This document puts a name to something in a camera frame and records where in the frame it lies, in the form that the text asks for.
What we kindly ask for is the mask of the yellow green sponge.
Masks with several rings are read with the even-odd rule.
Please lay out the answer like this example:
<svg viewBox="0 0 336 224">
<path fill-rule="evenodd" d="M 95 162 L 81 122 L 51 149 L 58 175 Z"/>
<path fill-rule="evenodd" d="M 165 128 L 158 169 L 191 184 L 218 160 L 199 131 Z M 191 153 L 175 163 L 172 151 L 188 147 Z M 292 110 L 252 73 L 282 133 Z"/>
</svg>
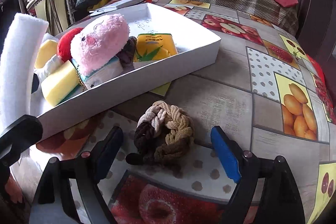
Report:
<svg viewBox="0 0 336 224">
<path fill-rule="evenodd" d="M 42 94 L 51 105 L 58 105 L 79 84 L 77 71 L 68 60 L 51 73 L 41 84 Z"/>
</svg>

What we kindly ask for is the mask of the white foam block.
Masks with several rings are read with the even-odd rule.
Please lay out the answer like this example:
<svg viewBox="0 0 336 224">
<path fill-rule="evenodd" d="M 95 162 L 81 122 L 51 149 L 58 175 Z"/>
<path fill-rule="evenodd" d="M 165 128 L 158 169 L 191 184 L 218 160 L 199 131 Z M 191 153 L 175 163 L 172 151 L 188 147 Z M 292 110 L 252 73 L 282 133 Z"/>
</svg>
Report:
<svg viewBox="0 0 336 224">
<path fill-rule="evenodd" d="M 49 23 L 17 13 L 1 54 L 1 131 L 30 113 L 34 64 Z"/>
</svg>

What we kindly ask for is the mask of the teal tissue pack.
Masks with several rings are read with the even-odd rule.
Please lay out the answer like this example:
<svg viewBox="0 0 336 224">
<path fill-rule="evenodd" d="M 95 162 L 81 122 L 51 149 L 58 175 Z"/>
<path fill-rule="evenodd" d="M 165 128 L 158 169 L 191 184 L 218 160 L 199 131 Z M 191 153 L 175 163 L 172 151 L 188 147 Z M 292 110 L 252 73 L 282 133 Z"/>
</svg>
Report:
<svg viewBox="0 0 336 224">
<path fill-rule="evenodd" d="M 92 71 L 88 76 L 85 76 L 79 72 L 79 65 L 74 59 L 72 59 L 71 62 L 77 71 L 79 83 L 87 89 L 91 89 L 100 84 L 103 84 L 119 76 L 123 72 L 123 67 L 120 63 L 120 60 L 116 56 L 110 59 L 109 62 L 100 69 Z"/>
</svg>

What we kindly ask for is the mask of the pink plush toy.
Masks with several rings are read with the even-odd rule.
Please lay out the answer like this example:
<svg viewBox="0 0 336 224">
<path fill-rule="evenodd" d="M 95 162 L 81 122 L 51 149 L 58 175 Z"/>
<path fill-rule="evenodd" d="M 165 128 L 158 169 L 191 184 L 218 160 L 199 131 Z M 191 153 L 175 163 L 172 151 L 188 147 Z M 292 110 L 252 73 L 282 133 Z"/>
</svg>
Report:
<svg viewBox="0 0 336 224">
<path fill-rule="evenodd" d="M 121 14 L 103 15 L 90 22 L 71 41 L 72 58 L 87 76 L 118 54 L 129 38 L 129 26 Z"/>
</svg>

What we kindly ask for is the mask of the patterned hair scrunchie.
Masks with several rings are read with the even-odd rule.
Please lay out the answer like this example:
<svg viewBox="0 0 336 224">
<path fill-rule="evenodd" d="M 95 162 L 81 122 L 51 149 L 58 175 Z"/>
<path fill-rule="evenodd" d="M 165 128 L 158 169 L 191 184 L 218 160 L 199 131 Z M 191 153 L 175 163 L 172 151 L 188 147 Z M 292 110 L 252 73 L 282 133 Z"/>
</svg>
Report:
<svg viewBox="0 0 336 224">
<path fill-rule="evenodd" d="M 135 48 L 136 48 L 137 38 L 130 36 L 127 43 L 118 54 L 116 54 L 123 68 L 129 67 L 133 63 Z"/>
</svg>

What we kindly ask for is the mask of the braided brown beige scrunchie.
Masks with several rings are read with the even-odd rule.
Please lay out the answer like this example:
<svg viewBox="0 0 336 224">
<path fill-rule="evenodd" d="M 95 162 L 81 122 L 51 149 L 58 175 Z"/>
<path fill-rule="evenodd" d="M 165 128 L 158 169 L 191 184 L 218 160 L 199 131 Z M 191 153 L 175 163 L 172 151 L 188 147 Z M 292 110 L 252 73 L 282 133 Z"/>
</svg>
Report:
<svg viewBox="0 0 336 224">
<path fill-rule="evenodd" d="M 133 143 L 136 153 L 125 160 L 130 165 L 161 166 L 179 172 L 179 160 L 194 142 L 194 124 L 187 113 L 165 101 L 154 102 L 139 118 Z"/>
</svg>

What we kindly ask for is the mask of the fruit print tablecloth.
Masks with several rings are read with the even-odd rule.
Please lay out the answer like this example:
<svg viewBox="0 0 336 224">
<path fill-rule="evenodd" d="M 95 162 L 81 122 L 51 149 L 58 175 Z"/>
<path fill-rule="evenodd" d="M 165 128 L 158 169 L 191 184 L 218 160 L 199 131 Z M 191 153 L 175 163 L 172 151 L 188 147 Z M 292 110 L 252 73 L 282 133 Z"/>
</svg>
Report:
<svg viewBox="0 0 336 224">
<path fill-rule="evenodd" d="M 193 8 L 184 17 L 200 24 L 206 14 L 255 27 L 265 42 L 276 46 L 283 46 L 288 38 L 278 28 L 257 24 L 240 12 L 218 6 L 208 10 Z M 242 149 L 251 150 L 258 157 L 284 156 L 298 185 L 305 219 L 314 223 L 331 199 L 329 182 L 335 180 L 335 125 L 325 117 L 311 65 L 305 60 L 297 66 L 288 65 L 269 55 L 263 46 L 213 33 L 221 38 L 215 62 L 173 80 L 163 98 L 185 110 L 194 122 L 194 144 L 181 159 L 179 173 L 159 166 L 132 166 L 125 160 L 127 154 L 136 151 L 133 136 L 138 119 L 159 100 L 159 96 L 148 91 L 102 111 L 97 126 L 81 140 L 75 140 L 74 134 L 88 125 L 86 121 L 29 148 L 11 169 L 26 198 L 33 199 L 51 157 L 71 159 L 92 149 L 113 126 L 120 126 L 125 133 L 123 146 L 107 178 L 99 184 L 107 203 L 112 203 L 117 184 L 127 172 L 193 197 L 226 203 L 235 183 L 225 174 L 210 140 L 211 129 L 220 126 Z M 284 133 L 283 97 L 290 92 L 290 84 L 301 87 L 308 98 L 318 125 L 316 140 Z"/>
</svg>

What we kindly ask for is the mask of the white shallow cardboard box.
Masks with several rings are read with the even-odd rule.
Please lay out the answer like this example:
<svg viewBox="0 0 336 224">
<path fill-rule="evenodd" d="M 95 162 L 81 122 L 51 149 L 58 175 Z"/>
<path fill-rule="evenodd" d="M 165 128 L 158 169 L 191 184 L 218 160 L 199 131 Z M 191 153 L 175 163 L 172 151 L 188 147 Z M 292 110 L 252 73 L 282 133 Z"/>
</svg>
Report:
<svg viewBox="0 0 336 224">
<path fill-rule="evenodd" d="M 171 34 L 178 54 L 123 74 L 88 90 L 78 90 L 68 100 L 51 106 L 38 90 L 31 96 L 31 114 L 43 126 L 43 139 L 66 130 L 104 110 L 158 86 L 213 64 L 221 38 L 200 24 L 151 3 L 116 10 L 126 19 L 131 36 Z"/>
</svg>

